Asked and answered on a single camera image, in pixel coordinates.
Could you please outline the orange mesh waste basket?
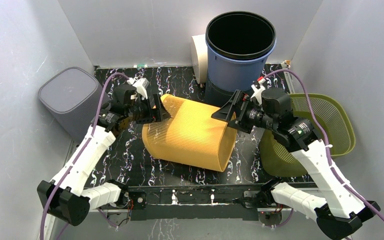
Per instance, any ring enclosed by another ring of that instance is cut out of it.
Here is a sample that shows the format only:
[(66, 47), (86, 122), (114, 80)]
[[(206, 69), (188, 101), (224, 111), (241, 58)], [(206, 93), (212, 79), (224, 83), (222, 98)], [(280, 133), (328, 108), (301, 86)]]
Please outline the orange mesh waste basket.
[(160, 99), (170, 118), (143, 125), (142, 142), (149, 154), (155, 159), (224, 172), (237, 130), (211, 117), (218, 107), (171, 94)]

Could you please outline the grey mesh waste basket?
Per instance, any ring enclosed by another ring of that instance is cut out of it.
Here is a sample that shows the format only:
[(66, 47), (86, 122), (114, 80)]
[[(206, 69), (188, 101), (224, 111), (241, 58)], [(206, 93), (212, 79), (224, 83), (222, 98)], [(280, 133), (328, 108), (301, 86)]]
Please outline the grey mesh waste basket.
[(76, 143), (81, 143), (96, 115), (103, 86), (79, 67), (69, 67), (48, 80), (38, 98)]

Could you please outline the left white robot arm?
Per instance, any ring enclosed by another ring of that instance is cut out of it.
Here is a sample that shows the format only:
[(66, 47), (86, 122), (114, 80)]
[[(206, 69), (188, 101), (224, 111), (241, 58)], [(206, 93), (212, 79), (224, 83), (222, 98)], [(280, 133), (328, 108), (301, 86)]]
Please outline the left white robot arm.
[(161, 96), (155, 93), (150, 101), (141, 85), (123, 84), (114, 94), (112, 100), (99, 100), (86, 135), (68, 162), (51, 180), (43, 180), (37, 186), (43, 222), (51, 215), (78, 226), (91, 210), (105, 205), (117, 208), (128, 205), (130, 198), (124, 183), (110, 179), (102, 185), (85, 188), (86, 182), (103, 154), (131, 123), (159, 123), (171, 115)]

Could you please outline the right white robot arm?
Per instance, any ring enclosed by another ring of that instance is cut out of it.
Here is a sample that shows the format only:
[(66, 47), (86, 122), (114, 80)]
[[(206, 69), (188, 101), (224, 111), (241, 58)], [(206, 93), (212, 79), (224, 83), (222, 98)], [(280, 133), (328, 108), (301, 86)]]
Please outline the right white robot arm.
[(377, 202), (359, 196), (344, 178), (328, 152), (329, 146), (322, 140), (320, 129), (309, 119), (294, 115), (291, 98), (282, 89), (269, 88), (256, 96), (236, 90), (212, 118), (244, 133), (250, 133), (253, 127), (271, 131), (274, 139), (306, 169), (322, 193), (322, 197), (318, 197), (274, 178), (264, 184), (260, 192), (246, 197), (246, 204), (291, 207), (314, 220), (332, 240), (352, 235), (365, 221), (379, 214)]

